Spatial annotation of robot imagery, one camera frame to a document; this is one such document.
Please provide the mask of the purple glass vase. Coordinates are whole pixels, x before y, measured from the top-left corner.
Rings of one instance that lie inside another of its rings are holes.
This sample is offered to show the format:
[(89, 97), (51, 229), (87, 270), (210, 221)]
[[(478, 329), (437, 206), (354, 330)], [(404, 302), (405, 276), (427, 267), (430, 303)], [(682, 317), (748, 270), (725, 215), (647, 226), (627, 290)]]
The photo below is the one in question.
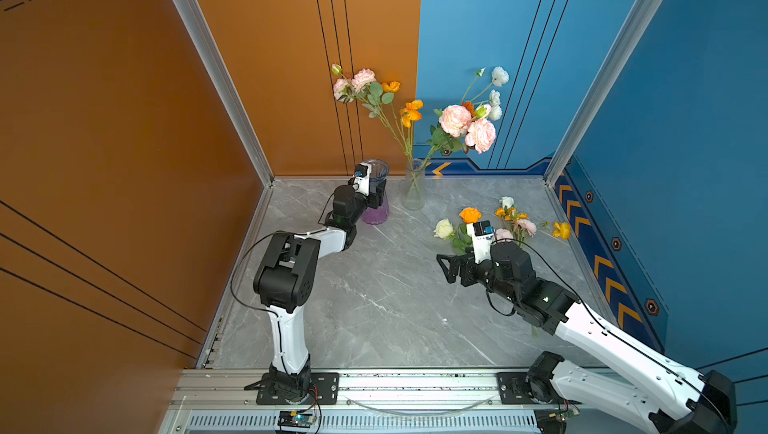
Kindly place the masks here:
[(371, 204), (363, 213), (362, 220), (368, 225), (383, 224), (389, 217), (389, 203), (386, 193), (389, 165), (378, 159), (368, 159), (370, 165), (369, 200)]

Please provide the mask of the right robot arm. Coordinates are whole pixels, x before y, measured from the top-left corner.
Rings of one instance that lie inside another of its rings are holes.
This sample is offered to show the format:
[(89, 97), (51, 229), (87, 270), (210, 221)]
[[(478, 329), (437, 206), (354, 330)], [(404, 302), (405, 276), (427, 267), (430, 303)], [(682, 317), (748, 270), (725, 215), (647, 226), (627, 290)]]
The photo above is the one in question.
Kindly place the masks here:
[(489, 222), (467, 228), (472, 241), (462, 255), (439, 255), (446, 281), (480, 285), (512, 304), (510, 316), (587, 352), (615, 372), (591, 374), (553, 352), (530, 366), (525, 384), (541, 404), (575, 401), (645, 433), (732, 433), (736, 430), (734, 383), (725, 375), (680, 364), (602, 318), (565, 281), (537, 276), (532, 249), (498, 238)]

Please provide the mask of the clear glass vase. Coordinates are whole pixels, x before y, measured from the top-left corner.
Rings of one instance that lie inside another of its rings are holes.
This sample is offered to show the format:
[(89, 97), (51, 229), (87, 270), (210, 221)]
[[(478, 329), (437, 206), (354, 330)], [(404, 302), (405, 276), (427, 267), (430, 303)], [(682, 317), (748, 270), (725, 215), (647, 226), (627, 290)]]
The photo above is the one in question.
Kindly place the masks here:
[(417, 211), (423, 208), (424, 179), (426, 163), (422, 159), (411, 159), (406, 164), (406, 174), (402, 184), (402, 202), (407, 210)]

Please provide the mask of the pink white bud stem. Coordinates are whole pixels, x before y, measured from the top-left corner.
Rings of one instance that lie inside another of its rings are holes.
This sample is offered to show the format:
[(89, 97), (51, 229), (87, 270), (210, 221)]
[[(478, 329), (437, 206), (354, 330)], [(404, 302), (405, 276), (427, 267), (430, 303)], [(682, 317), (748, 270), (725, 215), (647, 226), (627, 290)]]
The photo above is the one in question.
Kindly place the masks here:
[(530, 220), (526, 213), (516, 208), (512, 197), (505, 196), (499, 200), (499, 207), (495, 211), (495, 216), (503, 223), (502, 233), (497, 235), (499, 239), (525, 242), (537, 233), (536, 224)]

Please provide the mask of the pale pink rose stem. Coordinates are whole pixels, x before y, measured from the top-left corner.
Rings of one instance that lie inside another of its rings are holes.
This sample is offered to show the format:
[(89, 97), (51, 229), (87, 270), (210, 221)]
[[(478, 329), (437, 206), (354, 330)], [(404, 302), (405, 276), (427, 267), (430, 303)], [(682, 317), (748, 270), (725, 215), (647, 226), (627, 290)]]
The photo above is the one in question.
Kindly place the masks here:
[(476, 117), (461, 105), (449, 105), (436, 110), (437, 124), (430, 128), (427, 141), (430, 150), (426, 156), (429, 161), (436, 155), (476, 152), (483, 154), (491, 150), (497, 139), (494, 121), (500, 119), (499, 106), (479, 104), (475, 106)]

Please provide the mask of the orange ranunculus stem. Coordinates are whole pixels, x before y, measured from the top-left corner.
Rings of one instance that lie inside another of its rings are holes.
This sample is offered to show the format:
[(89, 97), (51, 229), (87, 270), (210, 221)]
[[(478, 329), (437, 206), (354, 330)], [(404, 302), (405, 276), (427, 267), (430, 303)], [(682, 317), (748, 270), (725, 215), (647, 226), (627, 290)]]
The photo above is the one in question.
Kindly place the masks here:
[(473, 225), (482, 220), (482, 214), (475, 208), (465, 208), (460, 212), (459, 217), (464, 222), (465, 234), (469, 237), (473, 237)]

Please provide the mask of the cream rose stem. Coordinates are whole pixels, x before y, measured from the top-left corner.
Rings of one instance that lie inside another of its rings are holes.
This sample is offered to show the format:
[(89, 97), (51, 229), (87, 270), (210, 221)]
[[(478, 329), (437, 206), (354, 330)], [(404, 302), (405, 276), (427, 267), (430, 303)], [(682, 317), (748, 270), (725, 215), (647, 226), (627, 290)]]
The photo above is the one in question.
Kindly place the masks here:
[(457, 255), (464, 255), (472, 247), (472, 240), (466, 232), (466, 225), (455, 227), (448, 219), (440, 220), (434, 229), (434, 236), (449, 241)]

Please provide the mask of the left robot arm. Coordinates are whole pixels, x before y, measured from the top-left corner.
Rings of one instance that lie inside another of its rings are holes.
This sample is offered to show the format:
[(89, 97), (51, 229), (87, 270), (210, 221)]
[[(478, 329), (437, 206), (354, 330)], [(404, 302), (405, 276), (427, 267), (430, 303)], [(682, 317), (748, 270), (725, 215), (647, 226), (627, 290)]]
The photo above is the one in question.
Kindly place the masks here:
[(388, 173), (388, 165), (380, 160), (357, 164), (352, 178), (329, 197), (332, 209), (321, 215), (319, 229), (277, 231), (265, 237), (269, 244), (253, 281), (261, 305), (254, 309), (269, 315), (273, 359), (266, 374), (245, 387), (258, 393), (258, 403), (319, 401), (306, 345), (304, 306), (314, 287), (318, 260), (350, 248), (363, 214), (384, 203)]

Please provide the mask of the yellow flower stem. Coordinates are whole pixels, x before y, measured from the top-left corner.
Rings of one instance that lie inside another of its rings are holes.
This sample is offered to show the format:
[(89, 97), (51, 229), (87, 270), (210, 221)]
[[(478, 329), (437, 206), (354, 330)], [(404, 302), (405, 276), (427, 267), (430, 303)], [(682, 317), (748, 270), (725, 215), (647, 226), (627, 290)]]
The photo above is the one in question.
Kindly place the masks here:
[(543, 222), (541, 230), (552, 238), (567, 241), (572, 236), (572, 228), (568, 222)]

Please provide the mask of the orange gerbera stem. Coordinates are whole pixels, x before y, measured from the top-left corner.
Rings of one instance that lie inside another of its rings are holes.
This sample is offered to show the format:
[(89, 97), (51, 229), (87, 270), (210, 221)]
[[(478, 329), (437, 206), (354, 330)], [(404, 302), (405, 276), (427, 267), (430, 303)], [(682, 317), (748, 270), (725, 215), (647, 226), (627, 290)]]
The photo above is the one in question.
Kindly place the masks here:
[(471, 102), (463, 102), (462, 106), (471, 114), (473, 118), (476, 117), (475, 107)]

